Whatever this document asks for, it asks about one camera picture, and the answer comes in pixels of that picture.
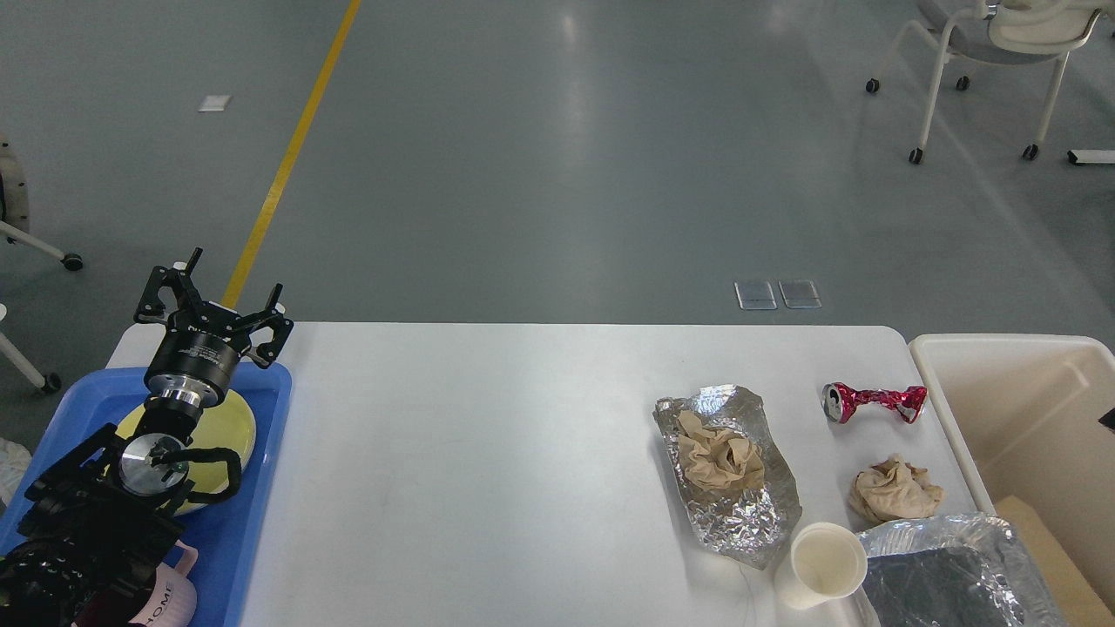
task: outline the white bin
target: white bin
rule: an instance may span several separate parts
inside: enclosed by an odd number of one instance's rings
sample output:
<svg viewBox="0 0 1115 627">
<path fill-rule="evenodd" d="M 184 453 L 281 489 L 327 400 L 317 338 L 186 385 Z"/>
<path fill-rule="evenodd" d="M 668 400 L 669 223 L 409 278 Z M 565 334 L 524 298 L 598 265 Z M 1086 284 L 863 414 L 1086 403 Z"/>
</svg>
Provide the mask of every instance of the white bin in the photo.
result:
<svg viewBox="0 0 1115 627">
<path fill-rule="evenodd" d="M 1115 433 L 1098 423 L 1115 407 L 1112 351 L 1086 337 L 982 334 L 921 336 L 910 351 L 958 461 L 979 470 L 964 469 L 977 505 L 993 511 L 979 476 L 992 502 L 1029 503 L 1115 607 Z"/>
</svg>

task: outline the white table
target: white table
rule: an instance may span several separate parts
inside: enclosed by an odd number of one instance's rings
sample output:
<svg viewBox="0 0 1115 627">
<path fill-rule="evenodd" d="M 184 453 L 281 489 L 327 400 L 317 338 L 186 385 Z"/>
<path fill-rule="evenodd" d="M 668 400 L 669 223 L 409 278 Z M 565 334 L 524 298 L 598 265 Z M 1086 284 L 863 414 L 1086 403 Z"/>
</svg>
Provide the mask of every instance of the white table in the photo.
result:
<svg viewBox="0 0 1115 627">
<path fill-rule="evenodd" d="M 133 327 L 109 367 L 146 365 L 161 334 Z M 947 490 L 939 513 L 976 510 L 931 407 L 825 419 L 826 383 L 920 383 L 884 327 L 298 322 L 280 361 L 244 626 L 854 625 L 853 602 L 784 608 L 774 567 L 694 539 L 651 408 L 707 385 L 763 397 L 799 527 L 862 529 L 852 479 L 895 452 Z"/>
</svg>

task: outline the yellow floor line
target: yellow floor line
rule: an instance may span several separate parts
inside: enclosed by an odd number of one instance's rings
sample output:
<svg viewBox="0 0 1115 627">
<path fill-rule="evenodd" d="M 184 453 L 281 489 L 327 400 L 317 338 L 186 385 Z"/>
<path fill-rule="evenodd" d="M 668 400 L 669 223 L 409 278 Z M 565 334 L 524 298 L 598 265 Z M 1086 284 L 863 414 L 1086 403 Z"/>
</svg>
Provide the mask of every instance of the yellow floor line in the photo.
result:
<svg viewBox="0 0 1115 627">
<path fill-rule="evenodd" d="M 263 201 L 260 215 L 255 219 L 252 233 L 248 237 L 248 243 L 244 244 L 244 250 L 240 253 L 240 261 L 236 262 L 236 269 L 233 270 L 232 278 L 229 279 L 229 287 L 225 288 L 224 297 L 221 299 L 221 305 L 230 309 L 235 308 L 240 300 L 240 292 L 244 289 L 248 274 L 255 263 L 255 255 L 260 252 L 263 237 L 268 234 L 268 226 L 271 225 L 271 219 L 274 216 L 275 208 L 279 206 L 283 189 L 287 187 L 287 180 L 290 179 L 290 172 L 294 170 L 298 153 L 302 151 L 302 143 L 306 142 L 306 135 L 310 132 L 310 125 L 313 124 L 313 116 L 318 113 L 321 96 L 326 93 L 326 87 L 329 86 L 329 78 L 333 74 L 337 58 L 341 54 L 341 48 L 345 47 L 345 39 L 348 38 L 349 28 L 351 28 L 352 20 L 356 19 L 356 12 L 359 9 L 360 0 L 349 2 L 348 10 L 345 11 L 345 19 L 341 20 L 337 36 L 333 37 L 333 45 L 329 47 L 329 55 L 321 64 L 321 71 L 318 73 L 318 80 L 313 84 L 313 90 L 310 91 L 310 98 L 306 102 L 306 108 L 302 109 L 302 117 L 298 119 L 294 135 L 291 136 L 290 144 L 287 145 L 287 154 L 283 155 L 282 163 L 279 164 L 275 179 L 271 183 L 271 189 L 268 190 L 268 197 Z"/>
</svg>

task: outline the aluminum foil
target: aluminum foil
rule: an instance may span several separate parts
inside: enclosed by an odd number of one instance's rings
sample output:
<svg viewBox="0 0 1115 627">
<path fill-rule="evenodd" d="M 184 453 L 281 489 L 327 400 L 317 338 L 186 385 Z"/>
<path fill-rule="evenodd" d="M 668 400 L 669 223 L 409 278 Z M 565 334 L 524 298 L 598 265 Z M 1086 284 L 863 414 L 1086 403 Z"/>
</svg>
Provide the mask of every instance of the aluminum foil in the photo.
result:
<svg viewBox="0 0 1115 627">
<path fill-rule="evenodd" d="M 883 627 L 1068 626 L 1010 523 L 982 513 L 860 533 L 863 590 Z"/>
<path fill-rule="evenodd" d="M 738 499 L 730 499 L 718 498 L 689 483 L 678 461 L 678 414 L 682 409 L 700 416 L 706 426 L 730 428 L 758 445 L 766 466 L 763 488 L 746 490 Z M 658 401 L 655 422 L 666 441 L 678 492 L 697 540 L 707 549 L 753 568 L 763 570 L 769 566 L 802 518 L 802 505 L 797 482 L 770 438 L 763 399 L 737 385 L 704 387 L 692 398 Z"/>
</svg>

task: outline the gray floor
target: gray floor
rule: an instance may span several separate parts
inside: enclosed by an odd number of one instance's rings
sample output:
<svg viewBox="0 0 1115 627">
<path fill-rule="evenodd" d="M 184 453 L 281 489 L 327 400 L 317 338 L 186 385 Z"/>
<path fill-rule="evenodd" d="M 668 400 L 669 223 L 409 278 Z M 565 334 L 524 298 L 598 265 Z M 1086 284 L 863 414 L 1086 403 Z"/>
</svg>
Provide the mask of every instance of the gray floor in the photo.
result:
<svg viewBox="0 0 1115 627">
<path fill-rule="evenodd" d="M 65 272 L 0 250 L 2 329 L 72 382 L 104 366 L 151 266 L 206 249 L 224 290 L 346 2 L 27 3 L 0 20 L 0 128 Z M 967 71 L 918 167 L 931 55 L 864 81 L 913 2 L 366 0 L 242 309 L 295 319 L 888 325 L 1115 345 L 1115 39 Z M 201 115 L 205 94 L 233 94 Z M 737 279 L 824 307 L 740 311 Z M 0 364 L 0 437 L 57 405 Z"/>
</svg>

